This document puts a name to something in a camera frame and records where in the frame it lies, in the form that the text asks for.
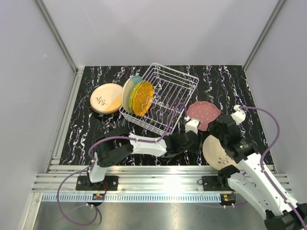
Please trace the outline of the pink cream branch plate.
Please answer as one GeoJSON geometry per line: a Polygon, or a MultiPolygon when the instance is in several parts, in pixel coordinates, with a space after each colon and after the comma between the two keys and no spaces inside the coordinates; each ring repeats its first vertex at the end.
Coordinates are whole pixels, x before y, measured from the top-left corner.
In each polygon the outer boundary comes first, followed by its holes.
{"type": "Polygon", "coordinates": [[[230,165],[239,169],[235,161],[227,155],[219,139],[212,135],[209,135],[203,142],[202,153],[207,163],[218,171],[230,165]]]}

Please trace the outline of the pink scalloped plate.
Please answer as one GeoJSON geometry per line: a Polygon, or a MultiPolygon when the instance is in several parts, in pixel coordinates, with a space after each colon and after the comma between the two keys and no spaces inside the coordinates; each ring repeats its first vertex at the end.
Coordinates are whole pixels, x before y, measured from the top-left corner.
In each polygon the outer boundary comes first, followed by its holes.
{"type": "Polygon", "coordinates": [[[200,131],[207,131],[208,124],[214,121],[220,114],[220,110],[214,104],[207,101],[197,101],[191,104],[187,110],[187,115],[190,118],[200,121],[198,126],[200,131]]]}

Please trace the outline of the white wire dish rack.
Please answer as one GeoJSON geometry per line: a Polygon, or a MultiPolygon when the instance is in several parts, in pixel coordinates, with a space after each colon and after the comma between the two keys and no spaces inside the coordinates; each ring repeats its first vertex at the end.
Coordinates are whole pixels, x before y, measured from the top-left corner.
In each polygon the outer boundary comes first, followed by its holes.
{"type": "Polygon", "coordinates": [[[137,67],[136,75],[153,85],[152,105],[141,117],[125,111],[124,108],[120,108],[120,113],[129,123],[160,136],[166,129],[168,135],[172,134],[177,124],[185,117],[183,106],[177,110],[174,108],[178,103],[188,107],[197,89],[199,78],[186,73],[181,66],[167,67],[157,63],[137,67]]]}

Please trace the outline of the orange polka dot plate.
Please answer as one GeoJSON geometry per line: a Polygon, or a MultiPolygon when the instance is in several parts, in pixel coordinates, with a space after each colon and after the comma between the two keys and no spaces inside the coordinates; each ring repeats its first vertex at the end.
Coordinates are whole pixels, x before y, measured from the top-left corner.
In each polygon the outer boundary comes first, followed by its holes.
{"type": "Polygon", "coordinates": [[[143,116],[149,110],[153,96],[154,89],[148,81],[142,82],[135,91],[132,98],[131,108],[136,116],[143,116]]]}

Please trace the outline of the green polka dot plate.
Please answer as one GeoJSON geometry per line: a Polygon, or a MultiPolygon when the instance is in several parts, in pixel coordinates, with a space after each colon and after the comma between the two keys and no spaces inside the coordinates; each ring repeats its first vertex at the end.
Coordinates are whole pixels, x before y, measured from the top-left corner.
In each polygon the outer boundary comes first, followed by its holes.
{"type": "Polygon", "coordinates": [[[143,83],[145,83],[144,80],[141,81],[141,82],[139,82],[139,83],[137,83],[137,84],[133,87],[133,89],[132,89],[132,91],[131,91],[131,93],[130,93],[130,97],[129,97],[129,109],[130,109],[130,112],[131,112],[131,113],[133,113],[133,109],[132,109],[133,98],[134,98],[134,96],[135,96],[135,93],[136,93],[137,89],[138,89],[143,83]]]}

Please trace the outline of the blue cream branch plate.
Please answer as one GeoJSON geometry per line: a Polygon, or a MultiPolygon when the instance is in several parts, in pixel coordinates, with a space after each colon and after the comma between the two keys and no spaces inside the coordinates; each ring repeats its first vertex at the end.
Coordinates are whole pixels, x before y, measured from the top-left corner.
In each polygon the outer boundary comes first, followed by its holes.
{"type": "Polygon", "coordinates": [[[122,91],[122,107],[125,111],[131,113],[132,110],[129,107],[129,100],[130,100],[130,94],[133,90],[133,88],[136,86],[137,83],[142,82],[143,79],[136,75],[130,77],[124,84],[123,86],[123,91],[122,91]]]}

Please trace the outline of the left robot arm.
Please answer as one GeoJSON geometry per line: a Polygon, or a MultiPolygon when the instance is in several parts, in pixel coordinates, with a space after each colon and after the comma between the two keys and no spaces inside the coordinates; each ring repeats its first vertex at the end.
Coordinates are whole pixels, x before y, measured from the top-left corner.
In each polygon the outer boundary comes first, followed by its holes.
{"type": "Polygon", "coordinates": [[[173,158],[185,151],[196,151],[198,134],[188,131],[160,138],[140,137],[126,129],[114,129],[97,140],[89,149],[92,160],[86,184],[92,190],[103,186],[107,168],[118,164],[129,155],[145,154],[158,158],[173,158]]]}

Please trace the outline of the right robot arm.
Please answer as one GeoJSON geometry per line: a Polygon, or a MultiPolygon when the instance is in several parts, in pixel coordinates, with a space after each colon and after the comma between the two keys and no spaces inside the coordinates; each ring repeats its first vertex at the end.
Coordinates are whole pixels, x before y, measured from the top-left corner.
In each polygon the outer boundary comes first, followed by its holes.
{"type": "Polygon", "coordinates": [[[241,136],[237,125],[231,115],[221,115],[208,124],[209,136],[202,152],[218,171],[219,188],[239,192],[269,230],[305,230],[307,205],[284,189],[251,140],[241,136]]]}

